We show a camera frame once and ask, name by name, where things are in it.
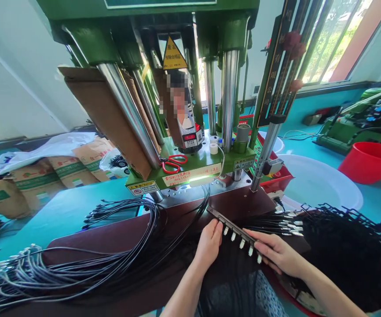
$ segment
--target scissors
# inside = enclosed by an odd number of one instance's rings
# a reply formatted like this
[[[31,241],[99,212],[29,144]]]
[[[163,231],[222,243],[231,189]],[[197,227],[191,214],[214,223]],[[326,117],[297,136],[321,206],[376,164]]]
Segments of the scissors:
[[[181,158],[183,160],[181,161],[178,161],[178,160],[175,160],[174,158]],[[177,155],[171,155],[169,156],[168,158],[162,158],[161,159],[161,162],[162,162],[162,166],[163,166],[163,171],[167,174],[176,174],[177,172],[180,171],[180,166],[178,164],[185,164],[187,162],[187,157],[184,156],[184,155],[181,155],[181,154],[177,154]],[[170,166],[173,166],[174,168],[176,168],[175,170],[173,171],[169,171],[169,170],[166,170],[165,169],[165,166],[166,165],[170,165]]]

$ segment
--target right hand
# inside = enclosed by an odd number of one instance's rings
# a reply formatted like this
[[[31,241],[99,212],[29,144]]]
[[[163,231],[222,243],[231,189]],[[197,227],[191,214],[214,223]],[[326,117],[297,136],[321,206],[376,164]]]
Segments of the right hand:
[[[254,247],[264,255],[262,260],[278,274],[282,272],[303,279],[311,264],[278,235],[244,229],[254,239]]]

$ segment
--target red plastic bucket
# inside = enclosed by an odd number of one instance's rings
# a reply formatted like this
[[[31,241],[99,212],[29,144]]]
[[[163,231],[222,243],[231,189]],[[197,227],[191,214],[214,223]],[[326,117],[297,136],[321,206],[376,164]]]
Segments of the red plastic bucket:
[[[381,180],[381,143],[355,143],[338,170],[360,184]]]

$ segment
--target window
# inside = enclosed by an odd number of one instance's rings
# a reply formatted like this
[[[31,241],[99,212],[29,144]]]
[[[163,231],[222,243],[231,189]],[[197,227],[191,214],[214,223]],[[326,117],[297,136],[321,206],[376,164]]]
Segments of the window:
[[[322,30],[318,30],[303,78],[305,85],[347,80],[380,23],[381,0],[334,0]]]
[[[330,81],[372,1],[333,2],[305,71],[303,78],[305,84],[315,85]]]

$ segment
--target cardboard sheet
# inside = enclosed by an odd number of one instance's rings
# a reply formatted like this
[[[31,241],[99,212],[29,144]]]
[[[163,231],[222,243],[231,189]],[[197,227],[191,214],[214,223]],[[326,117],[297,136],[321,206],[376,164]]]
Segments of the cardboard sheet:
[[[102,74],[91,68],[59,67],[59,70],[91,120],[147,180],[151,166]]]

